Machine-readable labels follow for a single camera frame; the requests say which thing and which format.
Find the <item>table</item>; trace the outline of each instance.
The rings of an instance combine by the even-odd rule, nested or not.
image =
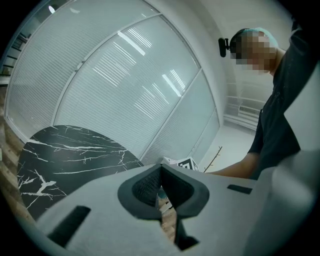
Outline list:
[[[40,130],[24,145],[18,162],[18,186],[36,220],[87,182],[141,166],[129,150],[100,133],[55,125]]]

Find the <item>brown stick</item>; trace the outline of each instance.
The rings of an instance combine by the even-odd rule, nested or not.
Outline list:
[[[203,172],[203,173],[205,173],[205,172],[208,170],[208,168],[212,165],[213,161],[217,158],[217,156],[220,156],[219,153],[220,153],[221,149],[222,149],[222,146],[219,146],[218,152],[216,153],[215,157],[213,158],[213,160],[211,161],[211,163],[208,165],[208,167],[204,169],[204,172]]]

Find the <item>wooden floor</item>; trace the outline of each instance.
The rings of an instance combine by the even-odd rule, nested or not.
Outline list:
[[[0,147],[2,161],[0,161],[0,190],[8,202],[14,215],[35,223],[24,205],[19,191],[19,177],[17,177],[19,155],[23,149],[23,142],[13,133],[4,120],[4,104],[6,87],[0,87]],[[159,200],[159,208],[168,203],[167,199]],[[162,214],[162,229],[173,242],[175,239],[177,214],[174,208]]]

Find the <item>person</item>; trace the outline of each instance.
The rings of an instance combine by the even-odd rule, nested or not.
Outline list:
[[[260,28],[241,29],[230,40],[230,54],[236,64],[269,73],[273,91],[260,111],[252,146],[243,160],[210,174],[257,180],[264,169],[277,166],[300,150],[284,112],[308,81],[317,59],[296,21],[289,43],[287,51],[282,50],[272,35]]]

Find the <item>marble tabletop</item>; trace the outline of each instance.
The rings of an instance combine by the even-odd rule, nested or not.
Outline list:
[[[18,186],[26,208],[37,220],[87,182],[141,166],[130,151],[100,133],[56,125],[40,130],[24,145]]]

